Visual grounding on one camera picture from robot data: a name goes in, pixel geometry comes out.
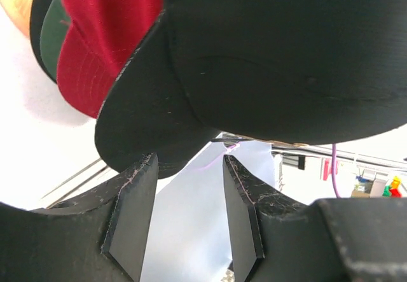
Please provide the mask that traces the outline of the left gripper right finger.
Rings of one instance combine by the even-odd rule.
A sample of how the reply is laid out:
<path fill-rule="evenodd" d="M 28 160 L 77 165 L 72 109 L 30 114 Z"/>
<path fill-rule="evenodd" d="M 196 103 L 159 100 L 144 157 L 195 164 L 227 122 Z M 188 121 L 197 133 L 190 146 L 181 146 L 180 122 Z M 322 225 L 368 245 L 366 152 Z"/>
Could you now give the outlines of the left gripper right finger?
<path fill-rule="evenodd" d="M 236 281 L 405 281 L 406 199 L 305 205 L 223 158 Z"/>

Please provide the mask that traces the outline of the red baseball cap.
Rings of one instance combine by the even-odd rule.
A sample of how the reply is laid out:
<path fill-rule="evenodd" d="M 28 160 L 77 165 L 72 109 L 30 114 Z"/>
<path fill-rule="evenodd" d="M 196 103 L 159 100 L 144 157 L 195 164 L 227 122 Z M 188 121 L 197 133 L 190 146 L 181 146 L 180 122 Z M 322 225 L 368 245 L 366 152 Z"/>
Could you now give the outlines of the red baseball cap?
<path fill-rule="evenodd" d="M 75 109 L 96 118 L 116 77 L 155 22 L 162 0 L 62 0 L 71 22 L 57 85 Z"/>

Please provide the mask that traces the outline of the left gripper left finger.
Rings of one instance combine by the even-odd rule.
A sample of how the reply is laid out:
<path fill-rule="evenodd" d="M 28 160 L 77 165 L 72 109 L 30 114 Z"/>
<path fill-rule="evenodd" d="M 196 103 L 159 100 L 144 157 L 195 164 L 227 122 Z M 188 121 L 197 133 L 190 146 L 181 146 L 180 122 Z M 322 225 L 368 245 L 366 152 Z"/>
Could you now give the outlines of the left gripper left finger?
<path fill-rule="evenodd" d="M 50 209 L 2 204 L 1 280 L 140 280 L 157 180 L 149 154 Z"/>

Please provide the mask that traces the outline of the black cap gold logo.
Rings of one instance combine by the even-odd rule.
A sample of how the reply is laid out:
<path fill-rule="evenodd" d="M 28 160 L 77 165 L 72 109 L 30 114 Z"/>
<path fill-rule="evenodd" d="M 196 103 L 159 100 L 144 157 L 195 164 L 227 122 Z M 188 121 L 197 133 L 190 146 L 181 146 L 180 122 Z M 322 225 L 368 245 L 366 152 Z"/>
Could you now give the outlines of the black cap gold logo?
<path fill-rule="evenodd" d="M 178 173 L 221 132 L 306 145 L 406 123 L 406 0 L 164 0 L 95 126 L 118 172 Z"/>

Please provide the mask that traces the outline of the black baseball cap white logo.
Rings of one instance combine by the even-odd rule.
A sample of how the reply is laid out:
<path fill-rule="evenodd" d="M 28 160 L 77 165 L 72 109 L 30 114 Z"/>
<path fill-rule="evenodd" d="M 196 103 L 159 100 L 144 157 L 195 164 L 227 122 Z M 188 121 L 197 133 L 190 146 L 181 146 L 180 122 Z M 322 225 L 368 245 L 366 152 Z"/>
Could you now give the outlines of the black baseball cap white logo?
<path fill-rule="evenodd" d="M 47 70 L 42 58 L 40 50 L 40 36 L 45 19 L 45 15 L 50 7 L 52 0 L 32 0 L 31 17 L 29 22 L 29 39 L 31 42 L 31 48 L 36 58 L 36 61 L 43 72 L 55 82 L 53 76 Z"/>

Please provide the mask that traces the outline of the dark green baseball cap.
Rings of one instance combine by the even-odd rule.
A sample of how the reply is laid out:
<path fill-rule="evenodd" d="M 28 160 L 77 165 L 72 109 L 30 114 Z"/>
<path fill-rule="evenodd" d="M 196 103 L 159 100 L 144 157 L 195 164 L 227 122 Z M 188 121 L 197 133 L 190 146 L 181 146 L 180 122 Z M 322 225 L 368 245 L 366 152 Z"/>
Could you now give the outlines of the dark green baseball cap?
<path fill-rule="evenodd" d="M 57 64 L 71 19 L 61 0 L 51 0 L 40 35 L 41 58 L 51 79 L 57 82 Z"/>

